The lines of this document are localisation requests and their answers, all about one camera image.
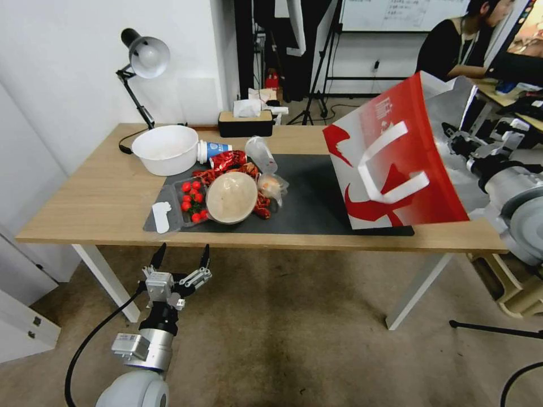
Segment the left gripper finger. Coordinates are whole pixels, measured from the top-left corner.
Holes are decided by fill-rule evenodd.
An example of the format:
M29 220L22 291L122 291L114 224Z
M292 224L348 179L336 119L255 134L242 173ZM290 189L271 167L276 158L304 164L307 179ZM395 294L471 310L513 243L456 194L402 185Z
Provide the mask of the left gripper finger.
M177 284L177 293L180 294L181 297L188 297L195 293L212 277L209 265L210 245L206 244L200 259L199 267L192 273L180 279Z
M160 270L166 248L167 244L163 243L153 254L150 264L143 268L143 274L146 278L149 278L152 273L158 272Z

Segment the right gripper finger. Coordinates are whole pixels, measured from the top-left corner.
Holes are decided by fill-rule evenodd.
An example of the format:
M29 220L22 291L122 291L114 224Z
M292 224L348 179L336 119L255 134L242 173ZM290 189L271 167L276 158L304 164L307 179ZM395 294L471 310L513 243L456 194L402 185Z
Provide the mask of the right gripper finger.
M517 149L528 133L522 120L499 120L492 130L484 130L481 139L491 149Z
M446 122L442 122L441 126L448 139L447 144L452 154L471 155L477 150L477 142L471 138L469 133Z

